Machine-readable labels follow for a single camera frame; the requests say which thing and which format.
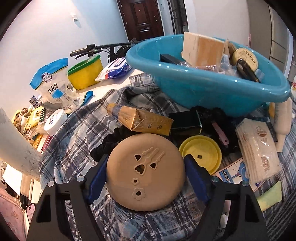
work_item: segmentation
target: handlebar grip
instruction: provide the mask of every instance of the handlebar grip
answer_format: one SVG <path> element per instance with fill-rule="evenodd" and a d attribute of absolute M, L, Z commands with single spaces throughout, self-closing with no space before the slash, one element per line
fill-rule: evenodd
<path fill-rule="evenodd" d="M 76 56 L 76 55 L 79 55 L 79 54 L 84 54 L 84 53 L 87 53 L 87 52 L 88 52 L 87 48 L 74 50 L 74 51 L 70 52 L 70 57 L 73 57 L 73 56 Z"/>

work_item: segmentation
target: metal bolt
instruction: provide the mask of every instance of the metal bolt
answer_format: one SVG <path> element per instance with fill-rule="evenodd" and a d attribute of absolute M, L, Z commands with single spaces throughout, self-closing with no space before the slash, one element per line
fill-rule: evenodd
<path fill-rule="evenodd" d="M 84 176 L 79 176 L 79 177 L 76 178 L 76 180 L 78 182 L 82 182 L 84 180 Z"/>
<path fill-rule="evenodd" d="M 52 187 L 52 186 L 54 185 L 54 181 L 49 181 L 49 182 L 47 183 L 47 185 L 48 185 L 49 187 Z"/>
<path fill-rule="evenodd" d="M 212 181 L 217 183 L 217 182 L 219 182 L 219 178 L 216 176 L 212 176 Z"/>
<path fill-rule="evenodd" d="M 249 185 L 249 183 L 247 181 L 242 181 L 242 185 L 247 187 Z"/>

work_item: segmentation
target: wooden door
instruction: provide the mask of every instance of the wooden door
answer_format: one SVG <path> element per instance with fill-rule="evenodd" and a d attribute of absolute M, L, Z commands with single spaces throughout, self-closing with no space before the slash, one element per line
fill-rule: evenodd
<path fill-rule="evenodd" d="M 129 41 L 163 36 L 156 0 L 117 0 Z"/>

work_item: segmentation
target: wall switch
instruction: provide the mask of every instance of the wall switch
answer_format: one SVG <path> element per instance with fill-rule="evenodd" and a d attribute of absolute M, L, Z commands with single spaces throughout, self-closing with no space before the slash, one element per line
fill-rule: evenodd
<path fill-rule="evenodd" d="M 73 21 L 78 21 L 78 18 L 77 18 L 76 14 L 72 14 L 72 18 L 73 18 Z"/>

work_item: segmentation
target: blue and white plastic bag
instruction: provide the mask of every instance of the blue and white plastic bag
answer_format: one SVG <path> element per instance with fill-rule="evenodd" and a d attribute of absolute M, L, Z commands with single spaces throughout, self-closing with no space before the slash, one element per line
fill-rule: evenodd
<path fill-rule="evenodd" d="M 99 82 L 106 79 L 117 79 L 120 78 L 131 69 L 126 62 L 125 57 L 118 58 L 111 62 L 107 67 L 105 67 L 95 79 L 95 81 Z"/>
<path fill-rule="evenodd" d="M 68 88 L 69 84 L 71 83 L 68 79 L 68 58 L 62 58 L 39 69 L 30 86 L 42 95 L 44 101 L 52 104 L 62 103 L 63 110 L 69 114 L 84 101 L 84 96 Z"/>

